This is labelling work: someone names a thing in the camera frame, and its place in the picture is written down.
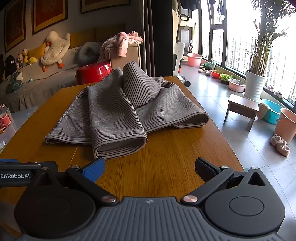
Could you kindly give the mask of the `grey striped knit garment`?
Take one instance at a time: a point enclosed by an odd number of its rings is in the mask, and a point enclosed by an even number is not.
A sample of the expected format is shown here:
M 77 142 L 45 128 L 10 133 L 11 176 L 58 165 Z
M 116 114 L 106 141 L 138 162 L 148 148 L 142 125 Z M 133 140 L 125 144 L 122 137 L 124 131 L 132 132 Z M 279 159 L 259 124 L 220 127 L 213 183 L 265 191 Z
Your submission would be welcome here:
M 95 158 L 111 159 L 140 150 L 150 132 L 196 128 L 208 121 L 208 113 L 178 85 L 148 76 L 131 61 L 81 90 L 45 142 L 91 144 Z

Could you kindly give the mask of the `pink clothes pile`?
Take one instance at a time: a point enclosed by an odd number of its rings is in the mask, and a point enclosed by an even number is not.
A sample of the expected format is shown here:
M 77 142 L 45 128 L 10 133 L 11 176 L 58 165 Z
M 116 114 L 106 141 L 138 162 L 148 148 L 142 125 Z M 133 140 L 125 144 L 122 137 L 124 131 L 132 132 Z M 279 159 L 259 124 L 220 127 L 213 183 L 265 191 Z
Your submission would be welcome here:
M 120 57 L 125 57 L 127 48 L 129 45 L 137 44 L 140 45 L 144 42 L 138 32 L 132 31 L 131 33 L 120 32 L 115 36 L 108 38 L 100 47 L 98 62 L 106 62 L 109 57 L 107 56 L 108 50 L 116 47 L 117 55 Z

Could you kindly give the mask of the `glass jar red label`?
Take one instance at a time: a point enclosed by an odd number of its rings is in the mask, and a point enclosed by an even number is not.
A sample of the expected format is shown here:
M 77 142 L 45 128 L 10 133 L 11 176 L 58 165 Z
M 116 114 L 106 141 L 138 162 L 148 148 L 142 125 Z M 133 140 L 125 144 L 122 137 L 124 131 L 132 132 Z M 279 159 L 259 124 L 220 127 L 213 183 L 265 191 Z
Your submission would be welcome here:
M 1 105 L 0 128 L 1 128 L 1 151 L 5 148 L 11 138 L 14 136 L 18 128 L 11 115 L 10 110 L 5 104 Z

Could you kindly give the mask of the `pink fluffy slippers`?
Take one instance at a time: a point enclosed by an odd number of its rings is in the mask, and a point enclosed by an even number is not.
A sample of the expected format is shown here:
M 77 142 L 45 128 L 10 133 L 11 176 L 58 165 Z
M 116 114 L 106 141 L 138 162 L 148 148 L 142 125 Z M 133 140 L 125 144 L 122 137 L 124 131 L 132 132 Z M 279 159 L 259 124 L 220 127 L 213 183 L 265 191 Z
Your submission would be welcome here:
M 287 142 L 277 134 L 274 134 L 273 137 L 270 139 L 270 143 L 276 147 L 276 150 L 285 157 L 290 155 L 290 147 L 287 145 Z

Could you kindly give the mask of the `small dark wooden stool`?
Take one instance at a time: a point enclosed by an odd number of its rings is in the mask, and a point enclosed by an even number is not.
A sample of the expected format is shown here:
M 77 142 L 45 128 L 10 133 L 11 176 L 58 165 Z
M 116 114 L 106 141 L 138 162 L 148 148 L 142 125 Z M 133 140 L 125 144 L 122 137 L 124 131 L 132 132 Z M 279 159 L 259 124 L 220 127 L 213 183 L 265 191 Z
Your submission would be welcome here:
M 248 125 L 248 131 L 250 132 L 255 121 L 256 115 L 259 112 L 259 104 L 255 101 L 246 99 L 244 97 L 235 94 L 230 94 L 228 99 L 228 108 L 224 118 L 224 123 L 227 121 L 228 114 L 230 111 L 250 119 Z

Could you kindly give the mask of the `grey sofa bed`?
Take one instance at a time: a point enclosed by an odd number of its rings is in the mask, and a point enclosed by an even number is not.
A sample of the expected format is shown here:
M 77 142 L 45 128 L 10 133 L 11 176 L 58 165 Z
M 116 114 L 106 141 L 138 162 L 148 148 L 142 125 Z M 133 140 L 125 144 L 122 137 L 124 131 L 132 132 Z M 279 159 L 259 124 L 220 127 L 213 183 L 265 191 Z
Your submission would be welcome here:
M 40 107 L 46 100 L 52 97 L 62 88 L 77 85 L 76 70 L 77 54 L 81 46 L 69 49 L 62 62 L 63 68 L 52 64 L 43 72 L 41 63 L 36 62 L 19 70 L 22 73 L 24 85 L 16 92 L 6 93 L 9 82 L 1 84 L 1 104 L 5 104 L 14 113 L 34 106 Z

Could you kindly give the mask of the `pink plastic bucket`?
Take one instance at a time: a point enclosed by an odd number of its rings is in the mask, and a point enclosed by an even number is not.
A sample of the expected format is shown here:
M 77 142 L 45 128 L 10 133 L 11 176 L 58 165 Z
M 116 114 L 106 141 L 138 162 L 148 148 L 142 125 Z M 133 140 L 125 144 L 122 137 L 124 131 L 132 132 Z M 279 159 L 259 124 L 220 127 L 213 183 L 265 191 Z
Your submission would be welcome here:
M 280 109 L 280 117 L 276 120 L 274 134 L 281 136 L 287 143 L 290 143 L 296 133 L 296 115 L 287 108 Z

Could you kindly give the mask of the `pink bowl planter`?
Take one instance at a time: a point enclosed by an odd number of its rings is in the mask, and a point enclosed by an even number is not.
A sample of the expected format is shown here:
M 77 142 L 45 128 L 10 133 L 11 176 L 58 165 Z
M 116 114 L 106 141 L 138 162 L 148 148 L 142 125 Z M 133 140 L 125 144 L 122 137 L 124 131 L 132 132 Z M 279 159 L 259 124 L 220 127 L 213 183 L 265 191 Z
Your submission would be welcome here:
M 228 86 L 229 86 L 229 89 L 234 92 L 243 93 L 245 90 L 246 84 L 241 80 L 229 78 Z

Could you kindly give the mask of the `green leafy vegetables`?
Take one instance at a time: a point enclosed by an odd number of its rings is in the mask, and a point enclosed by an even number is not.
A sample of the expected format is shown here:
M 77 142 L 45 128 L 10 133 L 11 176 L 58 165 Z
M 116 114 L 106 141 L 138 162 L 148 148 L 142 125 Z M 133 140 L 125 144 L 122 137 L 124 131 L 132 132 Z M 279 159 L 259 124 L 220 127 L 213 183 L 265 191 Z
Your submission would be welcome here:
M 228 84 L 229 79 L 232 79 L 234 76 L 233 75 L 229 75 L 229 74 L 224 74 L 221 73 L 220 74 L 220 80 L 222 83 Z

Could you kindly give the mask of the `white ribbed plant pot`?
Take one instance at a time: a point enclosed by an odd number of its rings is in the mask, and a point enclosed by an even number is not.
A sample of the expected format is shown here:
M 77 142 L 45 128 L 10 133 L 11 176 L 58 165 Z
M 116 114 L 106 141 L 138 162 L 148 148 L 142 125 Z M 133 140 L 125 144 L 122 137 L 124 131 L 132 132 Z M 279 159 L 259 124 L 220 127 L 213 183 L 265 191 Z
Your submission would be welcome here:
M 244 96 L 252 101 L 259 102 L 266 81 L 266 76 L 260 76 L 247 70 Z

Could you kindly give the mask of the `red round stool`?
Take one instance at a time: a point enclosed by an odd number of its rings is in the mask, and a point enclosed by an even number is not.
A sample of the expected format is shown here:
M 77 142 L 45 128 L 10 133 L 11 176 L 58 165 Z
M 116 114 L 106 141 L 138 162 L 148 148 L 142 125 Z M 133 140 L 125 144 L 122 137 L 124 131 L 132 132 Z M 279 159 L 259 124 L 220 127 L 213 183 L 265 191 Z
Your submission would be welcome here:
M 111 71 L 111 65 L 107 62 L 85 65 L 76 70 L 76 81 L 78 85 L 97 83 Z

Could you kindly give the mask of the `beige cardboard box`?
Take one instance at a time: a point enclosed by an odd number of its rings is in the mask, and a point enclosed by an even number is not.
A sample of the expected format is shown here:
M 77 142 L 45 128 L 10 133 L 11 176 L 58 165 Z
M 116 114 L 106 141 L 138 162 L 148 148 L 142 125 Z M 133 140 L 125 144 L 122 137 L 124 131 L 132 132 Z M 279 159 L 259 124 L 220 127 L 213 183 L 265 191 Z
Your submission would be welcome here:
M 126 56 L 120 57 L 117 55 L 117 48 L 113 47 L 108 50 L 109 63 L 112 69 L 120 68 L 123 69 L 126 63 L 135 61 L 135 63 L 141 67 L 140 58 L 140 45 L 132 44 L 127 48 Z

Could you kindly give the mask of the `white goose plush toy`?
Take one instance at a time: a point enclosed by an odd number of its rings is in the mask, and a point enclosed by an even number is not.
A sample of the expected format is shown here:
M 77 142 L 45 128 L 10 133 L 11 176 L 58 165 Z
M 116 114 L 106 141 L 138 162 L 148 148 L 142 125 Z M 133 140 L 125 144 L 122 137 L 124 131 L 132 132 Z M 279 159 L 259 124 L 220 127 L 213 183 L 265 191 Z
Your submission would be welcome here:
M 46 71 L 46 66 L 58 63 L 58 68 L 63 68 L 62 58 L 70 47 L 71 36 L 66 34 L 65 38 L 61 38 L 56 31 L 51 31 L 46 37 L 46 47 L 44 55 L 40 61 L 42 63 L 42 71 Z

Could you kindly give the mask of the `tall green potted plant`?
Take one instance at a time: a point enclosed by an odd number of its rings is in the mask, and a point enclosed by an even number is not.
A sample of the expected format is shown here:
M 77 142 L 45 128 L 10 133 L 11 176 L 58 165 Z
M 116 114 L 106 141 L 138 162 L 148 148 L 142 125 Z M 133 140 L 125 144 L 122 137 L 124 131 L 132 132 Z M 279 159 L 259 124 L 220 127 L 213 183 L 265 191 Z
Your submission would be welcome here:
M 285 30 L 278 31 L 278 20 L 295 13 L 295 6 L 289 1 L 252 1 L 254 9 L 260 11 L 260 21 L 254 21 L 258 36 L 251 56 L 250 72 L 264 76 L 272 43 L 278 37 L 285 36 Z

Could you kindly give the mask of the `framed red wall picture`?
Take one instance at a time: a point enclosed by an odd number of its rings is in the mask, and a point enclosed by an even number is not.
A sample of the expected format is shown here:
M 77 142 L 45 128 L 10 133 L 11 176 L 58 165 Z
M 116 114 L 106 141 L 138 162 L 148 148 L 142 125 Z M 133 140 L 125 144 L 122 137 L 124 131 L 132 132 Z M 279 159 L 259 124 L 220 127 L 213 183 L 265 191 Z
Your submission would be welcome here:
M 32 17 L 33 35 L 68 19 L 67 0 L 34 0 Z

